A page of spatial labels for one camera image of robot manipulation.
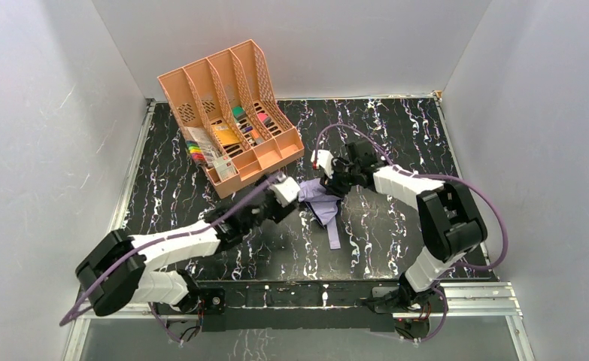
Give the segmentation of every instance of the purple cloth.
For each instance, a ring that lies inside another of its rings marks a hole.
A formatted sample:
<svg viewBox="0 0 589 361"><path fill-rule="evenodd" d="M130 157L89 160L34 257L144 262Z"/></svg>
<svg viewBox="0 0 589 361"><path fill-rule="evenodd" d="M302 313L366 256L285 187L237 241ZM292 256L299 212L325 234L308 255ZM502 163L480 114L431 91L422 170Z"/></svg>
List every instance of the purple cloth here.
<svg viewBox="0 0 589 361"><path fill-rule="evenodd" d="M320 224L327 228L330 250L341 248L339 229L336 226L336 214L339 212L337 201L340 197L325 194L325 188L320 185L320 179L306 180L299 184L299 202L309 205Z"/></svg>

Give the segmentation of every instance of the black tabletop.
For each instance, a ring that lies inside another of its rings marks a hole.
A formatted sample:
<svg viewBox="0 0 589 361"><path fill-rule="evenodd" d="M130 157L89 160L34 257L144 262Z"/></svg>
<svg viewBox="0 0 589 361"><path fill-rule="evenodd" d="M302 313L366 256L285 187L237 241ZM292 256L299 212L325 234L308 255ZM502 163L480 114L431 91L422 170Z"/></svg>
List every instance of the black tabletop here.
<svg viewBox="0 0 589 361"><path fill-rule="evenodd" d="M297 181L319 177L311 168L314 141L331 123L356 126L374 138L403 168L457 175L434 99L281 101L296 126L305 155L283 171ZM345 155L343 144L358 139L333 129L320 146ZM156 105L123 225L132 234L188 226L221 202L238 201L250 187L219 199L203 170L186 156L186 144L167 103ZM423 245L417 212L391 197L354 187L342 202L337 223L340 250L330 250L327 231L301 207L279 224L265 222L242 245L221 254L171 265L200 281L351 281L395 279ZM477 249L466 260L484 264ZM458 269L456 278L488 278Z"/></svg>

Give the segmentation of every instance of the purple cable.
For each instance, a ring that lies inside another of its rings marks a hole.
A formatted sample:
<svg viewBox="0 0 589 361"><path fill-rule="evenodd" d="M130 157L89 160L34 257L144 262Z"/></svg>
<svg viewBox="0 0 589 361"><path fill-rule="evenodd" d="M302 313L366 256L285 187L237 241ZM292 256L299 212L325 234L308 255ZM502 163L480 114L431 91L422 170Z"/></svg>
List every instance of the purple cable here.
<svg viewBox="0 0 589 361"><path fill-rule="evenodd" d="M425 342L432 339L434 336L436 336L438 332L440 332L440 329L442 329L442 327L445 325L445 319L447 318L447 312L449 311L449 304L447 303L447 297L445 297L445 294L437 287L438 285L435 285L434 287L432 287L432 290L436 293L436 295L440 296L440 298L442 299L442 318L440 319L440 323L438 324L436 329L434 329L434 332L425 336L425 338L421 338L420 342Z"/></svg>
<svg viewBox="0 0 589 361"><path fill-rule="evenodd" d="M500 255L498 256L498 259L496 259L495 262L492 262L489 265L471 265L466 262L456 262L456 263L454 263L454 265L460 266L460 267L472 268L472 269L475 269L478 271L489 271L490 269L496 268L496 266L498 266L500 263L502 263L502 261L507 256L507 251L509 250L509 237L507 236L507 227L505 225L505 221L502 218L502 215L500 214L500 212L498 211L498 207L496 207L496 205L494 203L492 203L492 201L490 201L489 198L482 191L480 191L478 188L476 188L474 185L470 184L466 180L464 180L462 178L454 177L452 175L414 174L410 171L406 171L405 169L402 169L399 165L394 165L390 156L385 153L385 151L381 148L381 146L378 145L373 139L368 137L365 133L354 128L353 126L349 126L347 124L341 124L341 123L330 124L330 125L326 126L325 128L323 128L323 130L321 130L320 133L318 134L318 136L316 138L316 147L314 148L314 160L312 161L314 163L314 165L316 165L316 161L317 161L317 152L318 152L318 146L320 143L320 137L323 136L323 134L325 132L327 132L329 129L339 127L339 126L350 129L351 131L356 132L358 135L367 139L369 141L369 143L372 143L372 146L374 147L374 149L376 149L376 151L379 152L385 158L385 160L387 161L387 164L393 166L393 169L399 173L403 173L405 175L413 175L416 178L428 178L428 179L433 179L433 180L438 180L438 181L458 182L458 183L464 185L465 187L471 189L474 193L478 194L480 196L480 198L482 198L482 200L485 203L487 203L489 208L492 210L493 214L495 214L496 219L498 220L498 225L500 226L500 232L502 233L502 251L500 252Z"/></svg>
<svg viewBox="0 0 589 361"><path fill-rule="evenodd" d="M163 322L163 320L161 319L161 317L159 316L159 314L155 311L152 302L148 302L148 307L150 307L150 312L153 314L153 316L155 317L155 319L157 320L157 322L159 322L159 325L161 325L161 327L163 327L163 330L165 331L166 335L168 335L168 337L172 341L177 342L178 344L180 344L183 340L181 340L181 337L177 336L173 331L170 331L170 329L167 327L167 325L165 324L165 322Z"/></svg>
<svg viewBox="0 0 589 361"><path fill-rule="evenodd" d="M141 250L145 250L146 248L154 246L155 244L161 243L163 241L167 241L169 239L180 238L180 237L184 237L187 235L198 235L198 234L201 234L201 233L209 230L212 227L219 225L224 220L227 220L234 213L238 212L241 209L241 207L245 206L250 200L252 200L254 197L258 196L259 193L261 193L263 190L265 190L267 187L269 187L271 184L273 184L276 180L277 180L276 174L270 175L268 177L268 179L263 181L259 186L255 187L250 193L248 193L245 197L243 197L241 199L241 201L239 201L237 204L232 206L223 216L221 216L220 218L217 218L214 222L208 224L203 229L198 229L193 232L178 233L176 235L170 235L168 237L157 238L152 241L149 241L148 243L142 244L141 246L124 254L115 263L113 263L110 267L108 267L108 269L104 273L102 273L102 275L100 275L99 278L97 278L97 280L95 282L93 282L93 284L90 285L90 287L88 287L88 290L86 290L84 293L82 293L82 295L75 302L73 307L68 312L66 312L66 314L64 315L62 320L60 320L59 326L64 326L64 325L70 323L71 321L75 320L76 318L78 318L82 314L85 314L89 309L91 309L91 307L87 307L87 308L80 311L79 307L81 306L83 301L85 301L88 298L88 296L91 293L93 293L97 289L97 287L99 287L99 284L101 284L106 278L108 278L108 276L111 275L114 272L114 270L117 269L117 267L119 267L122 263L124 263L128 258L135 255L137 252L139 252Z"/></svg>

